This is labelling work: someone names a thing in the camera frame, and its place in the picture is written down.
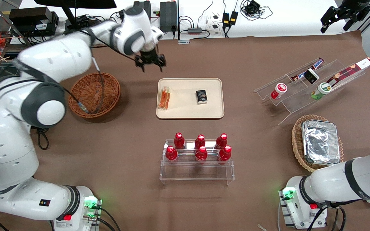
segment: acrylic stand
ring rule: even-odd
[[[288,74],[270,82],[254,92],[258,93],[262,100],[270,99],[272,103],[277,106],[282,104],[286,110],[289,112],[289,115],[285,117],[278,125],[282,124],[289,116],[300,111],[301,109],[307,108],[315,104],[317,101],[324,100],[325,97],[315,100],[311,97],[311,93],[318,87],[320,83],[327,82],[333,75],[345,69],[346,67],[342,65],[338,60],[335,60],[331,63],[325,64],[319,69],[315,70],[315,73],[320,77],[313,84],[311,84],[307,79],[300,78],[296,81],[292,81],[290,77],[295,76],[299,73],[306,71],[313,63],[317,60],[311,61],[308,64],[289,72]],[[332,92],[343,87],[345,84],[351,82],[352,80],[363,75],[364,69],[360,70],[357,73],[354,73],[351,76],[348,76],[344,80],[338,82],[333,88]],[[270,97],[270,93],[275,89],[275,86],[278,83],[285,83],[288,87],[288,91],[283,94],[279,99],[273,99]]]
[[[160,180],[163,184],[167,180],[222,180],[226,184],[235,180],[232,158],[228,161],[218,161],[219,149],[214,149],[216,140],[206,139],[208,157],[205,161],[195,160],[195,140],[185,140],[184,149],[178,151],[178,159],[170,161],[166,158],[166,148],[175,146],[173,139],[167,139],[163,147],[161,159]]]

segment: brown table surface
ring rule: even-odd
[[[35,146],[40,160],[35,178],[89,187],[104,199],[104,208],[122,231],[255,231],[260,230],[257,224],[268,231],[277,230],[277,190],[289,178],[310,173],[294,157],[292,124],[278,126],[286,111],[263,103],[253,91],[317,57],[328,62],[338,59],[345,66],[364,59],[360,32],[215,38],[192,40],[189,45],[161,41],[159,48],[167,59],[163,73],[157,66],[147,66],[142,73],[132,61],[109,48],[94,49],[101,70],[122,85],[120,102],[100,123],[68,111],[64,120],[47,132],[50,149]],[[79,77],[63,85],[71,88]],[[225,116],[220,120],[158,119],[159,79],[191,77],[222,80]],[[370,67],[335,97],[318,102],[301,115],[306,114],[326,117],[337,125],[345,160],[370,154]],[[187,139],[200,133],[211,139],[228,133],[236,180],[229,186],[221,181],[167,182],[164,186],[159,180],[163,144],[176,132]],[[359,201],[344,208],[348,218],[345,230],[370,230],[369,203]],[[328,227],[316,230],[330,230],[333,217],[334,212],[329,211]],[[47,221],[1,212],[0,221],[11,231],[50,230]],[[285,227],[282,217],[281,226],[292,230]]]

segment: white table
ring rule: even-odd
[[[237,0],[236,11],[240,11],[240,5],[242,0]],[[115,0],[117,5],[116,9],[77,9],[76,14],[84,15],[89,14],[91,16],[102,16],[106,19],[109,16],[122,9],[126,9],[132,6],[134,0]],[[151,0],[151,13],[154,10],[159,10],[161,0]],[[201,15],[204,9],[210,4],[211,0],[179,0],[179,12],[180,16],[186,15],[191,17],[195,26],[197,25],[198,17]],[[330,6],[337,6],[335,0],[258,0],[261,6],[269,6],[273,12],[273,15],[267,19],[257,19],[255,21],[248,21],[243,17],[242,13],[239,12],[236,25],[232,26],[228,35],[230,37],[245,37],[245,36],[256,36],[256,37],[272,37],[272,36],[301,36],[301,35],[321,35],[320,29],[322,24],[320,22],[321,17]],[[225,0],[226,12],[231,13],[235,7],[235,0]],[[34,0],[23,0],[20,8],[31,8],[41,7],[34,2]],[[64,30],[64,21],[66,15],[60,7],[48,7],[51,11],[55,11],[60,17],[60,25],[57,28],[57,34],[61,34]],[[222,0],[213,0],[212,6],[204,13],[222,13],[224,11],[224,5]],[[151,24],[159,26],[159,19],[151,19]],[[199,26],[205,29],[205,17],[202,17]],[[341,20],[336,22],[329,27],[325,35],[334,35],[343,33],[342,27],[345,25],[345,21]],[[189,27],[189,22],[183,20],[180,25],[181,30],[185,30]],[[188,35],[185,32],[181,34],[181,39],[196,38],[198,35]],[[210,38],[223,38],[224,36],[211,35]],[[163,39],[172,39],[172,33],[169,32],[164,35]]]

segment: green indicator light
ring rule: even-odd
[[[85,207],[92,208],[96,206],[98,203],[98,199],[95,196],[87,196],[84,200]]]
[[[293,187],[286,187],[282,190],[282,193],[284,194],[285,197],[289,197],[289,198],[293,198],[294,197],[294,192],[295,192],[295,188]]]

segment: aluminum foil container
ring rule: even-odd
[[[302,138],[308,163],[334,165],[340,162],[338,131],[334,123],[305,121],[302,123]]]

